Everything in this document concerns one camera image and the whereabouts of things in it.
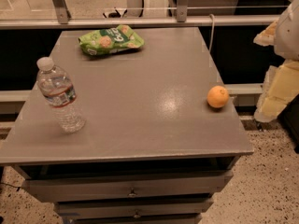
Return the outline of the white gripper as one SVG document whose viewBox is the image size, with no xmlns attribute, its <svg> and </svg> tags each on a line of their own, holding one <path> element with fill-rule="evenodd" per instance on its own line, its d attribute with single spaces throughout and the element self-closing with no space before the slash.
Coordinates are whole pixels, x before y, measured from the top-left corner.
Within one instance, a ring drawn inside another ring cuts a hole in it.
<svg viewBox="0 0 299 224">
<path fill-rule="evenodd" d="M 286 59 L 279 67 L 270 66 L 263 81 L 254 118 L 270 122 L 299 94 L 299 0 L 293 0 L 280 15 L 253 42 L 266 47 L 273 46 L 276 55 Z"/>
</svg>

